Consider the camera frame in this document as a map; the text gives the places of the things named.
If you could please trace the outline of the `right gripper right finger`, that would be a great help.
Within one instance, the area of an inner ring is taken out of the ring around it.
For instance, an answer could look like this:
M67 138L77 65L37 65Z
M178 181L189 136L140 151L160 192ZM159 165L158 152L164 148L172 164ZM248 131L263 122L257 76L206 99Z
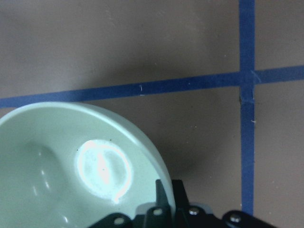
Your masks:
M212 209L203 203L190 202L182 180L172 180L176 228L211 228Z

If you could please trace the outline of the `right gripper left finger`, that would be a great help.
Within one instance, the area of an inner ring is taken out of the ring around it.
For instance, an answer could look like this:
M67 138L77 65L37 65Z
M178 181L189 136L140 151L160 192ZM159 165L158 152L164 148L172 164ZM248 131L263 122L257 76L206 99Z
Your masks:
M172 214L161 180L155 181L155 202L142 204L136 209L133 228L172 228Z

